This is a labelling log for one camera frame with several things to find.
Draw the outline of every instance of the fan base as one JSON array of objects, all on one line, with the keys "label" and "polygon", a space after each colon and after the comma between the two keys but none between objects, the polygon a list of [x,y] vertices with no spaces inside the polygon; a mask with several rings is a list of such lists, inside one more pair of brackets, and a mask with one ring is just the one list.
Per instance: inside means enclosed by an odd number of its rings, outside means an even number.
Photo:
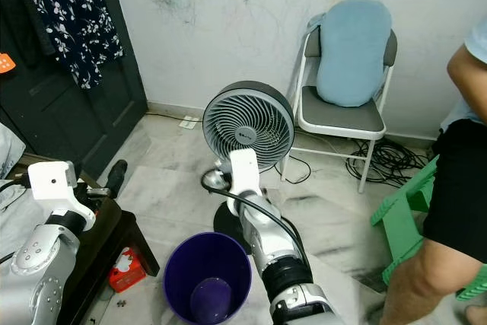
[{"label": "fan base", "polygon": [[226,202],[223,202],[215,213],[213,230],[234,239],[242,246],[247,255],[252,253],[250,245],[244,239],[244,229],[242,228],[240,219],[230,212]]}]

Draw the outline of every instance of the black cable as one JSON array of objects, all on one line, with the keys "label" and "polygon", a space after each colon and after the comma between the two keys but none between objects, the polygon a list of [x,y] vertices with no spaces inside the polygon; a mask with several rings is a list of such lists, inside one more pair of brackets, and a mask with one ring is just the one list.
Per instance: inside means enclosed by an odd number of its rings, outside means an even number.
[{"label": "black cable", "polygon": [[[354,156],[367,157],[368,142],[354,140],[358,150]],[[347,158],[345,166],[347,171],[355,178],[361,179],[361,171],[355,165],[357,159]],[[400,188],[411,177],[404,175],[403,170],[422,169],[428,163],[428,158],[415,154],[404,146],[388,139],[379,140],[372,153],[370,170],[378,173],[379,177],[367,177],[367,182],[382,183]]]},{"label": "black cable", "polygon": [[[291,159],[295,159],[295,160],[300,161],[301,163],[305,164],[305,165],[307,166],[307,175],[306,175],[306,177],[301,178],[300,180],[296,180],[295,182],[293,182],[292,180],[289,180],[288,178],[286,178],[286,179],[285,179],[285,180],[286,180],[286,182],[288,182],[288,183],[290,183],[290,184],[299,184],[299,183],[303,183],[305,180],[307,180],[307,179],[308,179],[308,178],[311,176],[311,167],[310,167],[310,165],[309,165],[309,164],[308,164],[306,161],[301,160],[301,159],[298,159],[298,158],[295,158],[294,156],[290,156],[290,155],[289,155],[289,157],[290,157]],[[277,172],[279,173],[279,175],[282,177],[281,172],[279,171],[279,169],[278,169],[278,168],[277,168],[275,165],[274,165],[274,168],[275,168],[275,171],[277,171]]]},{"label": "black cable", "polygon": [[184,119],[184,118],[180,118],[180,117],[168,116],[167,114],[162,114],[162,113],[145,112],[145,114],[147,114],[149,116],[161,116],[161,117],[167,117],[167,118],[177,119],[179,121],[188,121],[188,122],[196,122],[196,123],[202,123],[203,122],[201,119],[198,120],[198,121],[193,121],[191,119]]},{"label": "black cable", "polygon": [[10,186],[16,186],[17,184],[20,184],[18,180],[12,180],[11,182],[5,183],[3,186],[0,186],[0,192],[3,192]]},{"label": "black cable", "polygon": [[286,217],[284,216],[281,216],[281,220],[286,222],[289,226],[291,226],[292,228],[292,231],[294,231],[294,233],[296,234],[296,238],[299,240],[299,243],[303,245],[303,241],[301,240],[301,236],[299,235],[299,231],[298,231],[298,228],[296,228],[296,226],[294,226],[294,224],[291,222],[291,220],[287,219]]},{"label": "black cable", "polygon": [[275,164],[272,165],[271,167],[268,167],[267,169],[261,170],[259,173],[260,174],[265,173],[266,171],[269,171],[269,170],[273,169],[274,167],[275,167]]},{"label": "black cable", "polygon": [[3,258],[0,259],[0,264],[2,264],[3,262],[6,262],[7,260],[9,260],[10,258],[12,258],[14,256],[14,253],[10,253],[10,254],[7,254],[5,255]]},{"label": "black cable", "polygon": [[3,206],[2,209],[0,209],[0,212],[3,213],[5,211],[7,211],[8,207],[10,207],[14,203],[16,203],[18,201],[18,199],[21,198],[26,192],[27,192],[27,190],[24,190],[16,199],[14,199],[12,202],[10,202],[9,204],[7,204],[6,206]]},{"label": "black cable", "polygon": [[212,186],[209,186],[208,184],[205,183],[204,179],[205,179],[205,175],[209,172],[213,171],[213,169],[211,170],[208,170],[206,171],[202,177],[201,177],[201,180],[200,180],[200,183],[202,185],[203,188],[205,188],[206,190],[208,190],[209,192],[213,192],[213,193],[217,193],[217,194],[220,194],[222,196],[226,196],[226,197],[229,197],[229,198],[232,198],[232,199],[235,199],[237,201],[239,201],[240,203],[243,203],[244,205],[248,205],[249,207],[252,207],[253,209],[256,209],[257,211],[259,211],[260,213],[262,213],[263,215],[266,215],[267,217],[269,217],[271,220],[273,220],[277,225],[279,225],[285,232],[286,234],[288,234],[291,239],[294,241],[294,243],[296,244],[296,247],[298,247],[299,249],[299,252],[301,254],[301,257],[303,259],[303,263],[304,265],[310,270],[311,272],[311,266],[310,266],[310,262],[306,256],[306,252],[304,251],[304,247],[303,247],[303,244],[301,243],[301,239],[298,239],[297,238],[297,235],[295,235],[290,228],[288,228],[286,225],[284,225],[282,223],[281,220],[279,220],[278,218],[276,218],[274,215],[272,215],[271,213],[267,212],[265,209],[263,209],[262,207],[256,205],[254,202],[251,202],[250,200],[248,199],[245,199],[245,198],[242,198],[240,196],[237,196],[236,194],[233,194],[233,193],[230,193],[230,192],[227,192],[226,190],[219,190],[218,188],[213,188]]}]

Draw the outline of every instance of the power outlet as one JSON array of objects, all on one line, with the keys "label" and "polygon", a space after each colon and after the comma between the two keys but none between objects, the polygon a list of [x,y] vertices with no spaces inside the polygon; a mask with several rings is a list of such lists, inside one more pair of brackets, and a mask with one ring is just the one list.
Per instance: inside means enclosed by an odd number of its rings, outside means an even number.
[{"label": "power outlet", "polygon": [[198,117],[184,116],[184,120],[181,121],[180,127],[184,129],[194,129],[198,121]]}]

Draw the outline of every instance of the electric fan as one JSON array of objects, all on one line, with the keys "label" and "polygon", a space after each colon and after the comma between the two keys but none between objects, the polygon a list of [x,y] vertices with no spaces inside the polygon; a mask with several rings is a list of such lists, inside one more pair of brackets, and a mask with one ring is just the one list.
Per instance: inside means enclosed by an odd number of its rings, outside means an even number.
[{"label": "electric fan", "polygon": [[[291,149],[294,124],[291,106],[273,87],[258,81],[238,81],[222,89],[209,103],[203,116],[203,133],[210,149],[227,160],[230,151],[252,148],[259,169],[277,164]],[[215,214],[213,228],[238,241],[245,251],[238,217],[223,202]]]}]

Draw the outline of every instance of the person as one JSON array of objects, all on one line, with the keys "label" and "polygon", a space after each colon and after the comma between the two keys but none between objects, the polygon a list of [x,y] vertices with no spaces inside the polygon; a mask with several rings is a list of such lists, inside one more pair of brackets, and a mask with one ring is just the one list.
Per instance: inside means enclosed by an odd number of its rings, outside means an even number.
[{"label": "person", "polygon": [[[462,98],[441,124],[440,157],[419,252],[394,271],[380,325],[406,325],[465,288],[487,263],[487,18],[448,63]],[[487,307],[469,307],[472,325],[487,324]]]}]

